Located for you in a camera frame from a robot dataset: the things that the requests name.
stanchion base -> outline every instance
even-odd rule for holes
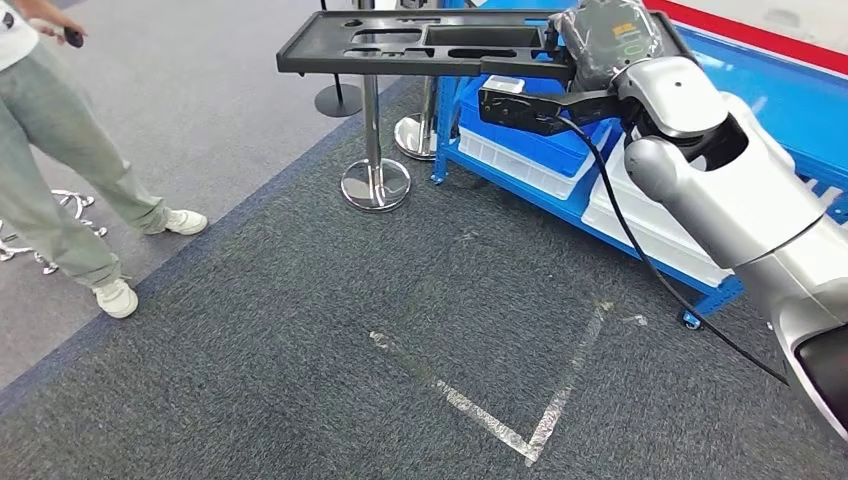
[[[418,148],[418,136],[421,133],[421,114],[413,113],[395,124],[395,143],[404,155],[432,162],[436,158],[436,131],[430,130],[430,145],[424,145],[424,151]]]
[[[349,166],[342,175],[342,195],[358,210],[369,213],[382,213],[394,210],[406,199],[412,180],[409,171],[400,163],[384,158],[383,186],[371,190],[368,173],[371,168],[368,159],[360,160]]]
[[[359,87],[343,83],[341,88],[341,102],[339,102],[336,86],[330,85],[315,96],[315,108],[332,118],[349,117],[362,110],[362,92]]]

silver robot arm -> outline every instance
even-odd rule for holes
[[[771,319],[792,386],[848,440],[848,236],[739,98],[694,62],[635,63],[613,81],[642,106],[625,149],[633,182],[661,203]],[[705,160],[705,171],[693,166]]]

trouser leg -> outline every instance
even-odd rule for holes
[[[0,92],[9,86],[0,75]],[[106,243],[50,194],[29,141],[6,105],[0,103],[0,218],[6,226],[69,277],[88,287],[121,274]]]
[[[47,49],[11,67],[19,82],[10,111],[29,141],[83,176],[131,227],[164,231],[167,209],[139,182],[94,118],[83,90]]]

white wall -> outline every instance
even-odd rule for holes
[[[848,54],[848,0],[673,0]]]

blue plastic bin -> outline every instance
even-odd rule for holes
[[[562,86],[556,80],[516,78],[524,80],[524,90],[527,93],[564,92]],[[477,92],[488,79],[488,76],[474,79],[462,92],[459,125],[557,173],[566,177],[573,177],[589,155],[589,147],[574,133],[565,132],[552,137],[543,137],[534,133],[484,123],[480,120]],[[583,127],[583,131],[595,145],[600,145],[611,126],[610,122],[611,120],[603,120],[586,125]]]

